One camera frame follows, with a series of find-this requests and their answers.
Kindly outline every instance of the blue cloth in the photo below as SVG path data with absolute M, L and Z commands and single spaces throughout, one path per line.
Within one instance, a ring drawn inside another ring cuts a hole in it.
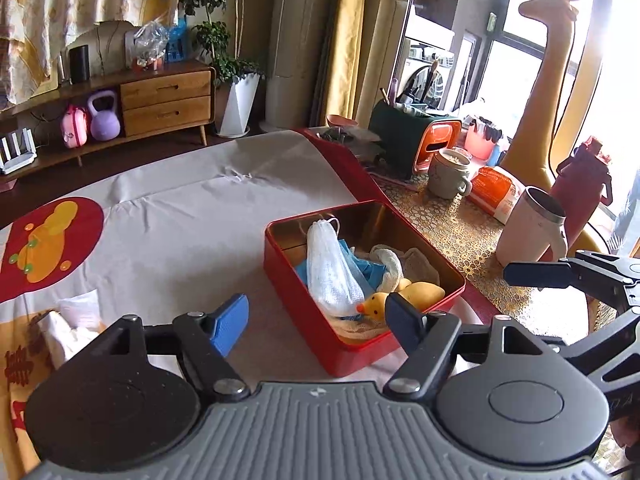
M 385 273 L 386 267 L 382 264 L 377 264 L 375 262 L 370 262 L 369 260 L 363 260 L 360 258 L 356 258 L 355 254 L 353 254 L 347 245 L 347 242 L 344 240 L 338 240 L 338 243 L 346 249 L 346 251 L 351 255 L 351 259 L 354 261 L 356 266 L 360 269 L 360 272 L 364 276 L 367 283 L 371 285 L 373 290 L 378 288 L 378 285 L 382 283 L 382 276 Z M 302 280 L 306 286 L 308 286 L 308 281 L 306 280 L 306 260 L 304 260 L 301 264 L 295 267 L 296 273 Z

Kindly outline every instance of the purple kettlebell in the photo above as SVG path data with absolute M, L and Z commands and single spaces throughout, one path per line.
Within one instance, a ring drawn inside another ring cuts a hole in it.
M 113 107 L 97 112 L 94 107 L 94 99 L 98 99 L 100 97 L 112 97 Z M 101 92 L 96 92 L 94 95 L 89 97 L 89 100 L 86 102 L 86 105 L 89 108 L 89 113 L 92 117 L 91 135 L 95 140 L 115 139 L 120 133 L 120 121 L 116 115 L 117 102 L 118 99 L 116 97 L 116 92 L 113 90 L 102 90 Z

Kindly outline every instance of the orange bag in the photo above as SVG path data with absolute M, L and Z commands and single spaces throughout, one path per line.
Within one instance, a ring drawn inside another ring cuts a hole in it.
M 473 187 L 467 198 L 502 224 L 507 222 L 525 188 L 511 173 L 489 166 L 480 168 L 471 183 Z

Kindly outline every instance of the gold patterned table mat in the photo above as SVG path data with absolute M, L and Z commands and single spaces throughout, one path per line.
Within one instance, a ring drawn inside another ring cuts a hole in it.
M 509 286 L 495 247 L 502 224 L 467 199 L 444 200 L 426 190 L 427 177 L 414 177 L 419 192 L 378 182 L 382 191 L 420 233 L 501 312 L 533 333 L 557 335 L 570 344 L 588 333 L 586 299 L 574 288 L 542 291 Z

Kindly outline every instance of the white mug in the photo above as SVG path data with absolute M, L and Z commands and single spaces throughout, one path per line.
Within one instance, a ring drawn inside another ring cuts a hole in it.
M 453 200 L 459 194 L 471 193 L 471 160 L 449 148 L 442 148 L 433 154 L 429 165 L 427 189 L 434 195 Z
M 565 217 L 555 198 L 537 187 L 527 186 L 502 229 L 495 250 L 498 262 L 503 267 L 511 262 L 536 262 L 549 246 L 553 261 L 564 258 Z

